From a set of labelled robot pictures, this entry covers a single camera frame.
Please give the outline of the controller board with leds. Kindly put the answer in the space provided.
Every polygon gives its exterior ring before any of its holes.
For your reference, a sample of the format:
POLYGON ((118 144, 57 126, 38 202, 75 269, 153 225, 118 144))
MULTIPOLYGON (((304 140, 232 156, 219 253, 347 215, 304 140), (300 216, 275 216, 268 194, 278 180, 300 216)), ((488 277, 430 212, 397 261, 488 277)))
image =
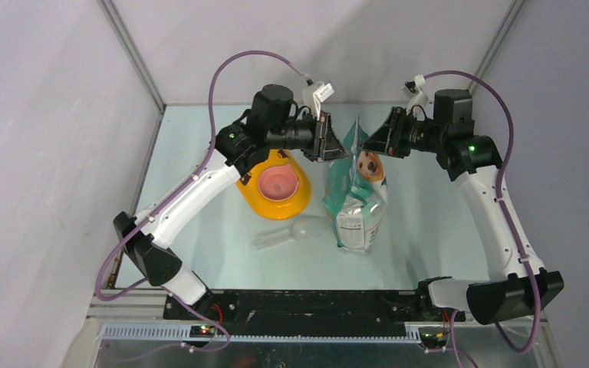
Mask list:
POLYGON ((446 349, 450 332, 421 333, 420 347, 429 352, 441 352, 446 349))
POLYGON ((213 338, 217 335, 217 328, 211 325, 192 325, 189 330, 190 338, 213 338))

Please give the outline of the green white pet food bag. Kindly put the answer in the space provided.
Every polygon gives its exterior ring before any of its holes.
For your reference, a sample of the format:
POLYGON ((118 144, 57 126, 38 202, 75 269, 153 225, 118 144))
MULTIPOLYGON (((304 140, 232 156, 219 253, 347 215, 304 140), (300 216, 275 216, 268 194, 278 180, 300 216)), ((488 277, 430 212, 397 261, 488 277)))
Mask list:
POLYGON ((362 149, 367 138, 356 119, 343 139, 348 157, 329 166, 322 199, 338 248, 360 254, 370 251, 388 203, 387 179, 380 157, 362 149))

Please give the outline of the yellow double bowl feeder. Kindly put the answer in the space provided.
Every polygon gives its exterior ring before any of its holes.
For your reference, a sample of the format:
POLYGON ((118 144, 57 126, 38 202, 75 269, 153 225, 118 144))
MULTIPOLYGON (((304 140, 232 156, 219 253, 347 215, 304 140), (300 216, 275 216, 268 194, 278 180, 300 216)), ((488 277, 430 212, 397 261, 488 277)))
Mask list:
POLYGON ((250 208, 264 219, 281 221, 291 219, 302 213, 311 200, 311 184, 307 174, 292 154, 285 149, 273 149, 268 159, 259 163, 249 173, 235 183, 250 208), (289 164, 295 171, 299 186, 297 192, 288 200, 273 202, 265 199, 258 191, 258 177, 271 166, 289 164))

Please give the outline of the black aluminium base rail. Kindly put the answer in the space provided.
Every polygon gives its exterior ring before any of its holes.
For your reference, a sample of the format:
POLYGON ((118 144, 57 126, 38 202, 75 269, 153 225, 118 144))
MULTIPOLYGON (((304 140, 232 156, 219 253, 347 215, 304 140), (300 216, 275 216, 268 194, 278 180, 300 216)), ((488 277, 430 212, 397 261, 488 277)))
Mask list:
POLYGON ((420 289, 354 291, 214 290, 195 305, 200 320, 164 291, 136 290, 115 301, 94 298, 87 315, 104 337, 209 342, 419 343, 421 333, 448 332, 449 308, 420 289), (190 338, 192 325, 217 328, 190 338))

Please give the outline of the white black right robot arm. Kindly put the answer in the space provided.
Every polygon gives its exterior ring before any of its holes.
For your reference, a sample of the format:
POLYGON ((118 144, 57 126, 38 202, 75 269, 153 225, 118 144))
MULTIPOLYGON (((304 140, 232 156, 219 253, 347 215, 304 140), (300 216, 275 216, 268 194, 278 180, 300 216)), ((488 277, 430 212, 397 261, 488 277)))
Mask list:
POLYGON ((459 190, 481 238, 486 281, 427 279, 415 300, 418 315, 435 320, 446 308, 470 313, 482 324, 540 317, 563 289, 558 271, 547 271, 519 223, 502 172, 502 158, 489 136, 474 133, 472 96, 467 90, 435 94, 433 117, 418 120, 411 110, 391 109, 362 145, 380 155, 405 158, 412 151, 436 154, 438 164, 459 190))

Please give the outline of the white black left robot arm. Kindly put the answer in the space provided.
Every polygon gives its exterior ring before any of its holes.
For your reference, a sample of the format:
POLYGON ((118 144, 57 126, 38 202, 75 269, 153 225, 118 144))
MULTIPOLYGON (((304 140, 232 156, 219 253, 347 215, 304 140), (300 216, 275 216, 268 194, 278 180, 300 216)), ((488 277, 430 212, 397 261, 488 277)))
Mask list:
POLYGON ((122 249, 145 281, 181 300, 191 318, 208 316, 212 299, 206 285, 170 250, 175 237, 208 202, 266 161, 271 150, 300 150, 317 163, 347 157, 331 115, 321 108, 333 93, 331 83, 313 82, 303 90, 299 106, 287 87, 265 85, 250 108, 216 131, 202 162, 170 191, 135 215, 115 217, 122 249))

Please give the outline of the pink cat ear bowl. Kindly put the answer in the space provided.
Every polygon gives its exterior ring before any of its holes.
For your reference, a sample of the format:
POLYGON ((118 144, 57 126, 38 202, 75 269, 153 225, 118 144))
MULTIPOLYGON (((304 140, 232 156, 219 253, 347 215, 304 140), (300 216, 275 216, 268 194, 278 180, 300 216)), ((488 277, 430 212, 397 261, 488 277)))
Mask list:
POLYGON ((271 166, 258 177, 258 191, 267 200, 283 202, 298 190, 299 179, 289 164, 271 166))

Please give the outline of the clear plastic food scoop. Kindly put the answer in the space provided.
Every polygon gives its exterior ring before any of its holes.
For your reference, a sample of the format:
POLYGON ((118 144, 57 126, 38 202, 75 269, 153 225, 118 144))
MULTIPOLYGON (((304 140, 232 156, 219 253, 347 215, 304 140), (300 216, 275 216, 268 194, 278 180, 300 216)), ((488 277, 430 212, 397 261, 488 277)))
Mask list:
POLYGON ((300 215, 286 228, 257 235, 255 246, 257 249, 263 250, 289 242, 303 241, 325 232, 330 224, 327 217, 300 215))

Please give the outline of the left controller board with LEDs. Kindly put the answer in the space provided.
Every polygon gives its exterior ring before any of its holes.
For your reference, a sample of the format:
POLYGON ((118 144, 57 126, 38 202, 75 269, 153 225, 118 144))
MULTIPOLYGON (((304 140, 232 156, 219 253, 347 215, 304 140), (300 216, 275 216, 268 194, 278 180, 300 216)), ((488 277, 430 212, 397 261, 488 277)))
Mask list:
POLYGON ((189 330, 190 338, 213 338, 217 335, 217 328, 211 325, 192 325, 189 330))

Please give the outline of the right controller board with LEDs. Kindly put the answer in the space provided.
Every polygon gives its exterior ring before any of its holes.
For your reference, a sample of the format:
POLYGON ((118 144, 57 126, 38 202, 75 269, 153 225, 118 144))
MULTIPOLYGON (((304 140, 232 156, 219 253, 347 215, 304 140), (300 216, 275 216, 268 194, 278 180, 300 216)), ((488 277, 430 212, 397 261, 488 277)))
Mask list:
POLYGON ((446 349, 450 332, 421 333, 420 347, 429 352, 441 352, 446 349))

